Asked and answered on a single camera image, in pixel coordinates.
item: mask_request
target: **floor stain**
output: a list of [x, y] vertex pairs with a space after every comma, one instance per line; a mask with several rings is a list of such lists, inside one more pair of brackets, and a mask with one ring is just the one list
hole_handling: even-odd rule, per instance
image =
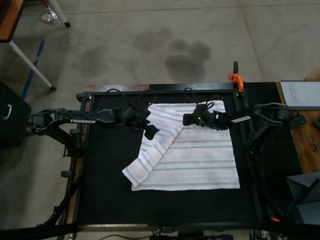
[[126, 71], [133, 77], [136, 83], [139, 82], [137, 71], [140, 65], [139, 59], [136, 57], [124, 57], [120, 63], [126, 69]]
[[186, 40], [174, 39], [169, 47], [172, 52], [184, 53], [188, 50], [189, 43]]
[[80, 57], [79, 70], [86, 78], [95, 78], [108, 71], [104, 60], [106, 48], [102, 45], [85, 50]]
[[178, 82], [197, 82], [203, 80], [206, 75], [203, 62], [186, 54], [169, 56], [164, 65], [171, 78]]
[[205, 62], [211, 58], [211, 48], [202, 41], [189, 44], [175, 39], [169, 44], [170, 50], [179, 52], [169, 56], [164, 65], [170, 77], [180, 83], [196, 83], [205, 79]]
[[136, 49], [151, 52], [158, 50], [172, 38], [169, 28], [162, 28], [159, 31], [148, 31], [136, 35], [132, 46]]
[[188, 53], [199, 61], [209, 61], [211, 58], [211, 48], [202, 41], [196, 41], [189, 47]]

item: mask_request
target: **towel fold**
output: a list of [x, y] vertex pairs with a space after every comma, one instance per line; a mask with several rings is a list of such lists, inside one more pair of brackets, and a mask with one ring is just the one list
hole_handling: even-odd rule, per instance
[[[209, 109], [225, 112], [223, 101]], [[229, 130], [183, 126], [195, 103], [153, 104], [147, 118], [159, 132], [142, 138], [138, 158], [122, 172], [138, 190], [210, 190], [240, 188]]]

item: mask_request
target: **white table leg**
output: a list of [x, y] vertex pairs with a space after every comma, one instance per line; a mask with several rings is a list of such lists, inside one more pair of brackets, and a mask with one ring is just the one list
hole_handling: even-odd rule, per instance
[[27, 56], [20, 50], [20, 48], [17, 47], [17, 45], [13, 41], [9, 42], [9, 45], [11, 46], [13, 51], [15, 51], [16, 54], [18, 54], [20, 58], [22, 58], [22, 60], [34, 71], [34, 73], [37, 74], [45, 84], [48, 85], [51, 91], [56, 90], [56, 88], [51, 85], [51, 83], [45, 78], [45, 76], [42, 75], [38, 68], [36, 68], [36, 66], [27, 58]]
[[50, 3], [51, 7], [54, 9], [55, 13], [57, 14], [60, 22], [64, 23], [64, 25], [69, 28], [70, 27], [70, 22], [67, 21], [64, 13], [62, 12], [59, 4], [57, 3], [56, 0], [48, 0]]

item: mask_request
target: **wooden edge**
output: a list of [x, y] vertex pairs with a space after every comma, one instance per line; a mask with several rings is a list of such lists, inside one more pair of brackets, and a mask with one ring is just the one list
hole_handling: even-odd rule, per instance
[[87, 86], [87, 92], [106, 92], [109, 89], [118, 89], [122, 92], [142, 92], [149, 89], [149, 84], [134, 85], [103, 85], [103, 86]]
[[147, 224], [84, 224], [80, 228], [136, 228], [148, 227]]
[[[84, 109], [86, 111], [90, 111], [90, 101], [91, 100], [89, 98], [85, 101]], [[82, 142], [83, 145], [86, 143], [87, 131], [88, 131], [88, 125], [87, 124], [82, 124], [81, 125], [80, 136], [81, 136], [81, 142]], [[75, 160], [74, 176], [73, 176], [72, 183], [75, 183], [76, 179], [78, 178], [80, 169], [82, 167], [82, 164], [83, 164], [83, 158], [82, 157], [77, 157], [76, 160]], [[70, 202], [69, 202], [68, 214], [67, 214], [67, 219], [66, 219], [66, 223], [67, 224], [74, 223], [74, 216], [75, 216], [75, 212], [76, 212], [77, 198], [78, 198], [78, 190], [75, 191], [75, 193], [73, 194], [73, 196], [72, 196], [72, 198], [70, 199]]]
[[0, 43], [9, 43], [14, 35], [24, 8], [24, 0], [11, 0], [0, 25]]
[[[283, 104], [286, 104], [284, 92], [280, 82], [276, 82], [276, 87]], [[305, 174], [320, 171], [320, 132], [313, 126], [319, 110], [300, 110], [299, 113], [306, 118], [306, 124], [290, 129], [302, 170]]]
[[284, 91], [282, 91], [282, 86], [281, 86], [281, 82], [276, 82], [276, 88], [278, 89], [278, 93], [281, 99], [281, 103], [286, 104], [286, 99], [285, 99], [285, 95], [284, 95]]

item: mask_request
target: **wooden table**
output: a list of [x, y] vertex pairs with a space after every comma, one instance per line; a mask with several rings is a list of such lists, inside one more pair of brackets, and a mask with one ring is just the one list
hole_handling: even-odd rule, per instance
[[[276, 83], [283, 104], [285, 96], [280, 82]], [[320, 116], [320, 110], [302, 110], [300, 114], [306, 118], [306, 124], [291, 129], [292, 138], [305, 174], [320, 172], [320, 131], [315, 128], [313, 121]]]
[[[64, 22], [67, 28], [70, 27], [70, 23], [67, 22], [66, 17], [62, 13], [57, 1], [49, 0], [49, 2], [54, 7], [59, 19]], [[49, 87], [49, 89], [54, 91], [56, 90], [56, 88], [52, 86], [52, 84], [45, 78], [45, 76], [12, 41], [24, 9], [24, 3], [24, 0], [11, 0], [10, 6], [5, 14], [3, 22], [0, 25], [0, 43], [8, 43], [13, 51], [15, 51], [15, 53], [17, 53], [22, 58], [22, 60], [35, 72], [35, 74], [39, 76], [39, 78]]]

